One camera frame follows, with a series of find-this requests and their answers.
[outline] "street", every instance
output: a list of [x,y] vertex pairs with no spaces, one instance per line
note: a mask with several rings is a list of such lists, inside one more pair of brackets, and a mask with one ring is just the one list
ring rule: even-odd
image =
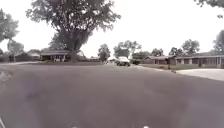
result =
[[2,68],[6,128],[224,127],[221,81],[113,64]]

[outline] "tree trunk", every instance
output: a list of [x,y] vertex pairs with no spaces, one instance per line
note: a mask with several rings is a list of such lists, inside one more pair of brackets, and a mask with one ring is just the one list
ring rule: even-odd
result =
[[71,52],[71,62],[76,63],[77,61],[78,61],[77,60],[77,51],[72,50],[72,52]]

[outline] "white car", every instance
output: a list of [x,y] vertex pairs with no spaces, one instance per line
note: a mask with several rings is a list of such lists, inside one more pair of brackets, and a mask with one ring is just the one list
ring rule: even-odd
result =
[[120,56],[117,59],[117,66],[130,66],[130,61],[125,56]]

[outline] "grass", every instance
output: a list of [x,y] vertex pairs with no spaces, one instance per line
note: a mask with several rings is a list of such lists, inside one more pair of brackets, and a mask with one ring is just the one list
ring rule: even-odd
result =
[[101,65],[100,61],[77,61],[73,62],[52,62],[52,61],[40,61],[39,63],[31,63],[30,65],[62,65],[62,66],[91,66],[91,65]]
[[[163,70],[168,70],[168,65],[157,65],[157,64],[141,64],[143,67],[148,68],[158,68]],[[197,69],[196,65],[170,65],[170,70],[187,70],[187,69]]]

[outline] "house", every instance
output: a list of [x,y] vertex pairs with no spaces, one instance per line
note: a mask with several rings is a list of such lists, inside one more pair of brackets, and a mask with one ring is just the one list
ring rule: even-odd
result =
[[40,54],[39,53],[34,53],[34,52],[28,52],[29,56],[32,57],[33,60],[40,60]]
[[28,53],[21,52],[21,53],[15,54],[15,61],[16,62],[33,61],[33,58]]
[[168,64],[176,65],[176,56],[147,56],[143,59],[144,64]]
[[100,60],[100,57],[93,57],[93,56],[91,56],[89,59],[90,60]]
[[[86,57],[84,56],[83,52],[80,51],[77,53],[78,60],[85,60]],[[50,61],[70,61],[70,51],[67,50],[45,50],[42,51],[40,54],[40,59],[42,61],[50,60]]]
[[224,55],[213,52],[195,53],[183,56],[148,56],[143,64],[195,65],[206,68],[224,68]]
[[224,68],[224,55],[212,52],[183,55],[176,58],[176,64],[198,65],[199,67]]

